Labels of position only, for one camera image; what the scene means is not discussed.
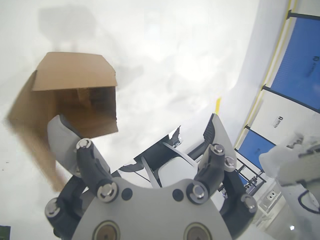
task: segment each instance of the metal screw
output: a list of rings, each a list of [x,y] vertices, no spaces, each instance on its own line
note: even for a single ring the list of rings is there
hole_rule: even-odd
[[[217,152],[217,153],[222,153],[223,150],[224,150],[224,147],[222,145],[219,145],[219,144],[215,144],[213,146],[214,150]]]
[[[205,195],[205,190],[200,185],[194,185],[192,192],[198,199],[202,199]]]
[[[103,195],[103,197],[107,197],[107,196],[110,196],[112,192],[113,192],[113,188],[111,184],[106,184],[102,186],[100,194]]]
[[[100,186],[97,191],[97,197],[99,200],[108,203],[112,201],[118,194],[118,187],[115,182],[107,183],[103,186]]]
[[[228,168],[233,168],[235,165],[234,162],[235,162],[235,160],[233,157],[225,156],[225,160],[224,160],[225,166],[227,166]]]
[[[249,209],[249,212],[255,213],[257,211],[257,202],[256,202],[255,198],[253,198],[251,195],[243,194],[241,196],[241,201]]]
[[[53,198],[52,200],[50,200],[44,209],[45,215],[48,218],[55,217],[59,213],[59,211],[60,207],[58,207],[57,205],[57,198]]]
[[[76,149],[79,149],[79,148],[88,148],[90,146],[91,146],[91,140],[89,138],[82,138],[75,147]]]

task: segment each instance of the black cable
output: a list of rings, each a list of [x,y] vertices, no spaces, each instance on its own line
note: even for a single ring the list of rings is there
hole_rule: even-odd
[[[131,171],[133,171],[130,165],[128,165],[128,166],[126,166],[126,167],[127,167],[128,169],[130,169]],[[137,173],[137,172],[135,172],[135,171],[134,171],[134,173],[136,173],[136,174],[139,175],[140,177],[144,178],[146,181],[149,181],[147,178],[143,177],[143,176],[140,175],[139,173]]]
[[[304,205],[304,204],[302,203],[302,197],[305,196],[308,192],[309,192],[309,191],[306,190],[305,192],[301,193],[300,196],[298,197],[298,202],[299,202],[300,206],[301,206],[303,209],[305,209],[305,210],[307,210],[308,212],[310,212],[310,213],[313,213],[313,214],[316,214],[316,215],[320,215],[320,208],[318,208],[318,210],[310,209],[310,208],[308,208],[306,205]]]
[[[134,171],[134,173],[136,173],[136,174],[139,175],[140,177],[144,178],[146,181],[149,181],[147,178],[143,177],[143,176],[140,175],[139,173],[137,173],[137,172],[135,172],[135,171]]]

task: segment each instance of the white machine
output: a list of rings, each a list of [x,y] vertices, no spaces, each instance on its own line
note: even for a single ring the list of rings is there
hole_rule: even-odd
[[[259,156],[266,175],[275,178],[296,216],[301,239],[320,239],[320,116]]]

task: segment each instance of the cardboard box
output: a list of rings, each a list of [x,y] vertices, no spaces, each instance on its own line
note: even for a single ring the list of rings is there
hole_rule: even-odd
[[[116,85],[116,73],[101,55],[49,52],[19,93],[8,121],[55,191],[65,181],[49,151],[48,122],[63,114],[88,138],[117,132]]]

